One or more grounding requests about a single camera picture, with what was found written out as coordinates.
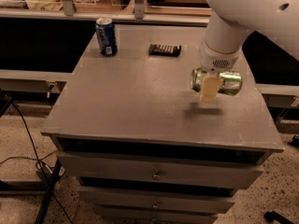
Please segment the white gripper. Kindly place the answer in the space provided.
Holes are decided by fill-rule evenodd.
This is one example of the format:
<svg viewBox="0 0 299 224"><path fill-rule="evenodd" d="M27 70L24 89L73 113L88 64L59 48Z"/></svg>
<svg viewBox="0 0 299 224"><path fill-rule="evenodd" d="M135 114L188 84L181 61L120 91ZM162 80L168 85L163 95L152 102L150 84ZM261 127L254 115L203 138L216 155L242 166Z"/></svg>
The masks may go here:
<svg viewBox="0 0 299 224"><path fill-rule="evenodd" d="M200 91L200 101L204 103L212 102L222 85L219 73L231 70L241 53L240 45L230 47L228 51L212 48L204 40L199 49L199 64L206 72L203 73Z"/></svg>

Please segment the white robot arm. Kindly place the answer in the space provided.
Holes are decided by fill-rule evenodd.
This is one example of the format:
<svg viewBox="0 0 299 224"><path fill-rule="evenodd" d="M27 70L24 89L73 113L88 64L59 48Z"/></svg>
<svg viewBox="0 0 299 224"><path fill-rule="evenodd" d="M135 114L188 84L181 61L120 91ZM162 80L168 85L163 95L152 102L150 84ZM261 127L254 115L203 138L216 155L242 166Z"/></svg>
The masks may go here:
<svg viewBox="0 0 299 224"><path fill-rule="evenodd" d="M199 51L200 100L211 102L221 73L235 65L245 40L258 32L299 59L299 0L206 0L212 14Z"/></svg>

